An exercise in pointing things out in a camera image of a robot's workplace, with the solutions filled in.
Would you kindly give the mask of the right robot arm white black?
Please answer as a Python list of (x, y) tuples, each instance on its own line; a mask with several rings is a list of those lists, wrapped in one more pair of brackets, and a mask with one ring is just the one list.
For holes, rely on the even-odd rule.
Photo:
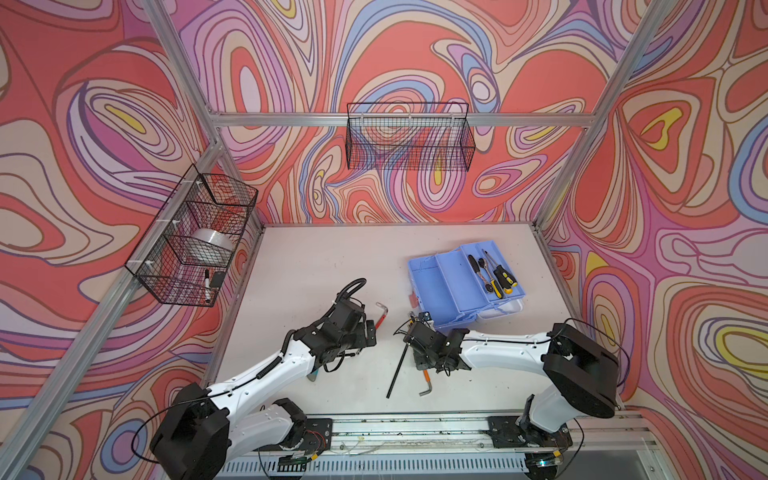
[(581, 415), (609, 419), (618, 408), (619, 360), (565, 322), (538, 334), (495, 335), (467, 328), (444, 334), (416, 320), (399, 333), (423, 370), (500, 368), (547, 378), (547, 388), (529, 395), (516, 420), (528, 437), (553, 435)]

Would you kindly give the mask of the white pink tool box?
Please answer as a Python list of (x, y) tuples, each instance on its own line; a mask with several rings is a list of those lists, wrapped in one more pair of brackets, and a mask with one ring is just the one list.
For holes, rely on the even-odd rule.
[[(514, 293), (507, 295), (498, 283), (490, 262), (483, 253), (487, 250), (513, 276), (496, 243), (492, 240), (462, 244), (458, 248), (434, 255), (412, 258), (407, 267), (418, 307), (429, 312), (438, 330), (469, 327), (475, 322), (495, 321), (523, 310), (525, 291), (517, 281)], [(470, 267), (467, 256), (477, 262), (484, 257), (498, 286), (504, 294), (498, 299), (486, 292), (479, 277)]]

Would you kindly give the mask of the large screwdriver black yellow handle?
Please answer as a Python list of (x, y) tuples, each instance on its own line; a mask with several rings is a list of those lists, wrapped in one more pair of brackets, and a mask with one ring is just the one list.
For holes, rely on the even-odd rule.
[(493, 273), (504, 293), (507, 295), (513, 294), (514, 289), (517, 286), (517, 280), (509, 271), (498, 263), (487, 250), (484, 250), (483, 253), (485, 258), (490, 262)]

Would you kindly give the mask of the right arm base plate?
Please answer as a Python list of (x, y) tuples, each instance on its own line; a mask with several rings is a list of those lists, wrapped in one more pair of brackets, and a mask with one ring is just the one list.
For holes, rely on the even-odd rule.
[(518, 416), (489, 416), (488, 429), (494, 448), (555, 448), (567, 450), (573, 445), (570, 431), (562, 426), (549, 433), (533, 425), (522, 425)]

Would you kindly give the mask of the yellow black utility knife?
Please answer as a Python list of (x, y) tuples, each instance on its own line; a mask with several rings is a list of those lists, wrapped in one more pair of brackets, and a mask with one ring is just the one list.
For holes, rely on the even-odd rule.
[(432, 327), (432, 317), (429, 312), (419, 312), (414, 313), (412, 312), (410, 314), (410, 323), (412, 325), (415, 324), (423, 324), (427, 326), (428, 328)]

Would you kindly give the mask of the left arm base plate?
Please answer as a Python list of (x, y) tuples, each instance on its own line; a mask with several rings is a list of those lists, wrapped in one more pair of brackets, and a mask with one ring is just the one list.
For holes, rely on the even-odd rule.
[(309, 418), (298, 424), (301, 440), (299, 451), (320, 454), (332, 446), (333, 420), (330, 417)]

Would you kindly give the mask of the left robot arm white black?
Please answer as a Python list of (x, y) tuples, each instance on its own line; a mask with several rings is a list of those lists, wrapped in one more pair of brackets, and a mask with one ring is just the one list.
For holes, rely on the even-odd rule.
[(264, 447), (301, 451), (305, 462), (327, 450), (327, 428), (313, 426), (295, 402), (276, 395), (375, 346), (375, 323), (354, 297), (366, 282), (358, 278), (343, 287), (319, 319), (289, 331), (280, 349), (255, 366), (208, 387), (184, 387), (149, 443), (165, 474), (213, 479), (227, 462)]

